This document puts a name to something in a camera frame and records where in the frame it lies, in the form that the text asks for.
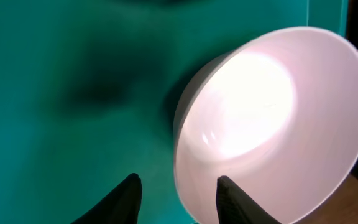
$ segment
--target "teal table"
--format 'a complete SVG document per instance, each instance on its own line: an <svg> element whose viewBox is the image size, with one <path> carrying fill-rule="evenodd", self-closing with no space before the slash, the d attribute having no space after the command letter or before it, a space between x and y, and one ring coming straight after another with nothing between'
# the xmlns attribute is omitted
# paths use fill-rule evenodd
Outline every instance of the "teal table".
<svg viewBox="0 0 358 224"><path fill-rule="evenodd" d="M0 223L70 223L131 172L139 223L191 223L172 119L206 62L283 27L344 34L347 0L0 0Z"/></svg>

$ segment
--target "empty bowl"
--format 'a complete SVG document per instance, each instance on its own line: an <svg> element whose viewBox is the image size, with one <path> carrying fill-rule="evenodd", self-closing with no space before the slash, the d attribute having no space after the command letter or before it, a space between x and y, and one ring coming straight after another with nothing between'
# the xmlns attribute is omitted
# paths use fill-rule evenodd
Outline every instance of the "empty bowl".
<svg viewBox="0 0 358 224"><path fill-rule="evenodd" d="M205 65L174 120L175 184L200 223L218 223L230 177L281 223L323 203L358 158L358 51L330 31L265 34Z"/></svg>

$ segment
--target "brown floor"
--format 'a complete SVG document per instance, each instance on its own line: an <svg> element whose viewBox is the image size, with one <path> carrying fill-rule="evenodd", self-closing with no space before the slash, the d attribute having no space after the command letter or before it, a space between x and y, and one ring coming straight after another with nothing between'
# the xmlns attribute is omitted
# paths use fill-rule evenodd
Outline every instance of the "brown floor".
<svg viewBox="0 0 358 224"><path fill-rule="evenodd" d="M319 208L297 224L358 224L358 180L349 176Z"/></svg>

